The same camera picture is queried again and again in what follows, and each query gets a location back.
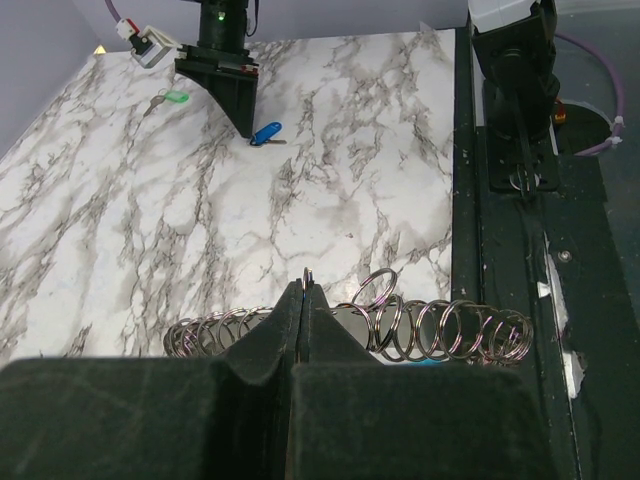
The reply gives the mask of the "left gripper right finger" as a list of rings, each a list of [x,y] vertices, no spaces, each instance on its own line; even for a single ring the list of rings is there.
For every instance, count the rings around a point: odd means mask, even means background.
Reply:
[[[537,329],[521,367],[386,366],[306,293],[293,369],[297,479],[579,479],[583,475],[549,305],[515,305]]]

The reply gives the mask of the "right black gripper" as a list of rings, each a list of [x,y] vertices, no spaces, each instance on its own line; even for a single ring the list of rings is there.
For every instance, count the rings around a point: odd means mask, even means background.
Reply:
[[[253,136],[259,65],[248,50],[182,45],[174,65],[177,74],[209,91],[242,138]]]

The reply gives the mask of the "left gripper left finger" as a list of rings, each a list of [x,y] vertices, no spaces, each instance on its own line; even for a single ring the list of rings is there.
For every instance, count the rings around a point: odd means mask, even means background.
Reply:
[[[223,354],[49,358],[1,372],[5,479],[281,479],[304,290]]]

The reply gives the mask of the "blue tagged key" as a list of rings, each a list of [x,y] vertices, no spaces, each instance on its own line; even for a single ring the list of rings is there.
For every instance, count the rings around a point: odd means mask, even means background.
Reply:
[[[251,137],[249,145],[256,148],[266,145],[286,145],[286,140],[276,139],[276,135],[281,132],[282,128],[283,126],[280,122],[269,123]]]

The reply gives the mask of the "grey blue spiral keyring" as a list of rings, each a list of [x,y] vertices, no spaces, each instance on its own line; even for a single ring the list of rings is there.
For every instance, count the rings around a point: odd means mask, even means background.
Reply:
[[[342,326],[361,328],[357,342],[377,359],[511,367],[530,351],[534,327],[526,315],[468,299],[406,300],[396,291],[397,283],[396,271],[379,269],[359,284],[351,299],[329,308]],[[218,355],[273,312],[261,305],[180,319],[163,336],[164,353],[176,358]]]

